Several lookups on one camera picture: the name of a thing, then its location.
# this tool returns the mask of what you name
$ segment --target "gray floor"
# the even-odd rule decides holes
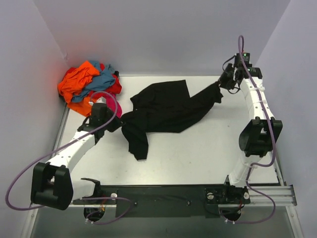
[[[258,220],[271,212],[271,207],[245,207],[241,220]],[[109,219],[114,208],[107,208]],[[278,207],[269,220],[256,225],[225,224],[222,218],[123,218],[97,226],[85,224],[83,208],[70,207],[66,211],[42,208],[38,212],[33,238],[293,238],[285,207]]]

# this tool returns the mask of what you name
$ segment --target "pile of clothes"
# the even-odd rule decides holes
[[[119,82],[119,72],[115,71],[110,64],[102,64],[96,60],[85,61],[78,68],[70,68],[63,80],[57,86],[60,96],[67,103],[67,106],[88,117],[91,114],[90,100],[96,102],[98,98],[104,97],[107,106],[114,111],[113,99],[105,93],[97,93],[91,99],[91,95],[96,91],[105,91],[114,98],[121,92],[122,86]],[[122,109],[118,105],[117,116],[121,117]]]

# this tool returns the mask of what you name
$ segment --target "metal frame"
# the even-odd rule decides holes
[[[63,137],[63,133],[66,126],[66,121],[68,118],[69,108],[65,107],[64,113],[61,119],[61,124],[56,136],[56,141],[54,144],[54,149],[58,148],[61,144],[61,139]],[[274,163],[275,171],[277,178],[279,180],[280,186],[254,186],[255,189],[265,192],[266,194],[273,197],[274,201],[276,202],[277,206],[285,206],[288,217],[290,220],[290,224],[294,233],[294,236],[296,238],[302,238],[303,232],[300,226],[300,222],[295,210],[296,206],[296,197],[292,186],[286,186],[285,182],[282,177],[282,173],[280,170],[280,167],[278,165],[278,156],[276,158],[276,161]],[[250,199],[251,204],[246,206],[271,206],[271,201],[269,201],[266,198],[263,198],[260,195],[257,195],[253,191],[250,191]],[[99,207],[100,205],[73,205],[70,204],[69,207]],[[105,205],[106,207],[116,207],[116,205]],[[221,207],[230,207],[230,206],[236,206],[236,205],[221,205]],[[38,210],[31,210],[28,211],[27,219],[25,221],[24,227],[22,229],[22,238],[29,238],[31,236],[34,224],[35,224],[35,218],[38,213]]]

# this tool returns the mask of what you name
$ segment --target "wall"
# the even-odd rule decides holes
[[[219,75],[237,37],[256,62],[289,0],[34,0],[75,66],[125,74]]]
[[[56,84],[67,66],[30,0],[0,8],[0,237],[20,237],[25,212],[7,208],[9,183],[31,161],[52,149],[63,105]],[[30,204],[31,171],[12,191],[14,205]]]
[[[270,107],[283,121],[278,152],[308,238],[317,234],[316,11],[315,0],[292,0],[257,62]]]

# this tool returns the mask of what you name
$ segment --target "bolt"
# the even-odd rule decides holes
[[[110,197],[118,197],[116,193],[112,193]]]
[[[213,200],[213,193],[212,192],[207,193],[207,199]]]
[[[247,192],[245,192],[245,193],[243,194],[243,197],[244,197],[244,199],[249,199],[249,198],[250,198],[250,196],[249,196],[249,194],[248,194]]]

